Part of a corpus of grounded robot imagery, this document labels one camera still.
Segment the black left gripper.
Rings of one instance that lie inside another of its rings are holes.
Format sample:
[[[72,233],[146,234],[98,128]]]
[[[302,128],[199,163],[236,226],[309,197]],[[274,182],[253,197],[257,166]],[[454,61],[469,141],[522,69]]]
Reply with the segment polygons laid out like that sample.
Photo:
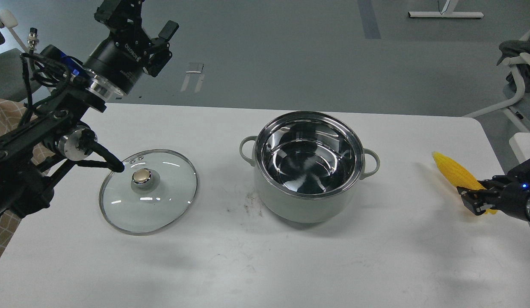
[[[143,0],[105,0],[94,18],[109,29],[83,66],[128,94],[145,70],[157,77],[172,58],[169,41],[179,24],[169,20],[150,40],[142,27]]]

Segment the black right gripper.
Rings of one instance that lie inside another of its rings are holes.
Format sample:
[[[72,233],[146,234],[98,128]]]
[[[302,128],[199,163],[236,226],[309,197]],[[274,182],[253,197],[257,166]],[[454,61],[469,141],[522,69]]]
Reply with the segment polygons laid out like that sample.
[[[530,222],[530,178],[496,175],[491,180],[458,181],[456,188],[464,206],[474,215],[494,215],[500,210]],[[487,198],[487,203],[478,198]]]

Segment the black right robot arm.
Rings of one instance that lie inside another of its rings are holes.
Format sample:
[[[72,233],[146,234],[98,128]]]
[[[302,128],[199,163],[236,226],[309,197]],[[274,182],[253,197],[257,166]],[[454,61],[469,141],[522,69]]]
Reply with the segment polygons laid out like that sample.
[[[509,170],[480,181],[483,189],[457,187],[464,206],[474,215],[487,209],[499,210],[510,217],[530,222],[530,158]]]

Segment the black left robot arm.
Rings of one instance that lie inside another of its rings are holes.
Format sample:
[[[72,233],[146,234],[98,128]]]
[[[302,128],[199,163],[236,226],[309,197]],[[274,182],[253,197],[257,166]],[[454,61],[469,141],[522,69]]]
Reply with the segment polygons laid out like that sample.
[[[105,0],[94,18],[109,35],[85,62],[53,45],[20,54],[28,96],[17,128],[0,136],[0,217],[48,208],[73,166],[124,171],[81,119],[89,108],[103,113],[112,95],[130,93],[142,74],[156,77],[172,58],[169,41],[179,24],[169,20],[150,38],[142,6],[141,0]]]

